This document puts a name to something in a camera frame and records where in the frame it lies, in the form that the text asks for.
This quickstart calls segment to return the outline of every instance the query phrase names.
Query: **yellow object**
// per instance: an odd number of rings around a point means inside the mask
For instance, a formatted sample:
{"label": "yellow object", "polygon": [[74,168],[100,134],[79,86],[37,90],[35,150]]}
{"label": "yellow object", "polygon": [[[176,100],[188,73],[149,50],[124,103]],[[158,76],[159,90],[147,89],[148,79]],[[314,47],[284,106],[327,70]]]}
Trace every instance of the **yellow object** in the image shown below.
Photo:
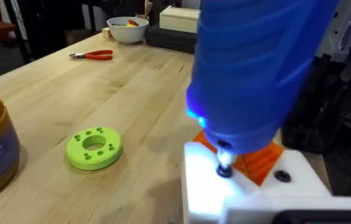
{"label": "yellow object", "polygon": [[[90,146],[100,145],[90,150]],[[109,128],[88,128],[79,131],[68,142],[66,154],[72,166],[81,170],[97,170],[107,167],[119,159],[120,135]]]}

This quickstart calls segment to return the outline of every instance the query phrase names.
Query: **red-handled pliers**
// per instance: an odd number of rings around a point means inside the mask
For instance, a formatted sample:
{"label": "red-handled pliers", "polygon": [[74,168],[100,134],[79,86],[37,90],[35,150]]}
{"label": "red-handled pliers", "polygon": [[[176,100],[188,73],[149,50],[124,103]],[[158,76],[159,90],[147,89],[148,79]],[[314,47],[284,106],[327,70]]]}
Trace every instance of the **red-handled pliers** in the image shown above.
{"label": "red-handled pliers", "polygon": [[69,57],[71,59],[87,58],[92,60],[112,60],[112,54],[112,50],[97,50],[94,52],[88,52],[83,54],[70,54]]}

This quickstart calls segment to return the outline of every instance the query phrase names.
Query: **blue gripper housing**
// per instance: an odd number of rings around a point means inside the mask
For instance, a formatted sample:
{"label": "blue gripper housing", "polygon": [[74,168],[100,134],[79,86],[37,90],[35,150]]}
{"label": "blue gripper housing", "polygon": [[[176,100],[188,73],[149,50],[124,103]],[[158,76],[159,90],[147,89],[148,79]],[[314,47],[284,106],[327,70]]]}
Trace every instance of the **blue gripper housing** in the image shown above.
{"label": "blue gripper housing", "polygon": [[338,0],[202,0],[188,114],[216,147],[265,147],[282,125]]}

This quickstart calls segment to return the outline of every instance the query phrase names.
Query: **blue light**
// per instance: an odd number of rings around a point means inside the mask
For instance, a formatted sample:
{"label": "blue light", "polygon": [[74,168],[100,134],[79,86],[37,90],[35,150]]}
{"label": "blue light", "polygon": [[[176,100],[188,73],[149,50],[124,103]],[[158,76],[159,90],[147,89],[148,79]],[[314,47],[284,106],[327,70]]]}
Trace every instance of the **blue light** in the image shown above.
{"label": "blue light", "polygon": [[190,116],[190,117],[193,118],[193,119],[197,119],[197,118],[198,118],[197,114],[195,114],[195,113],[194,113],[192,110],[190,110],[190,109],[187,109],[187,115]]}
{"label": "blue light", "polygon": [[205,120],[205,118],[199,117],[198,118],[198,122],[199,122],[199,124],[201,125],[202,128],[206,127],[206,120]]}

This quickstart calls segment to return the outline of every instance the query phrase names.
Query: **white block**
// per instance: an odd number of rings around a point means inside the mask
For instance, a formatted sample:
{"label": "white block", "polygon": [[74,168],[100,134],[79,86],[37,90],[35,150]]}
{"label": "white block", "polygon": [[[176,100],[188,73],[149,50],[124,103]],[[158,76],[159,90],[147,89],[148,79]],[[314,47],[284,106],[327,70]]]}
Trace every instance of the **white block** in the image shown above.
{"label": "white block", "polygon": [[169,6],[160,13],[159,27],[190,33],[197,33],[200,10]]}

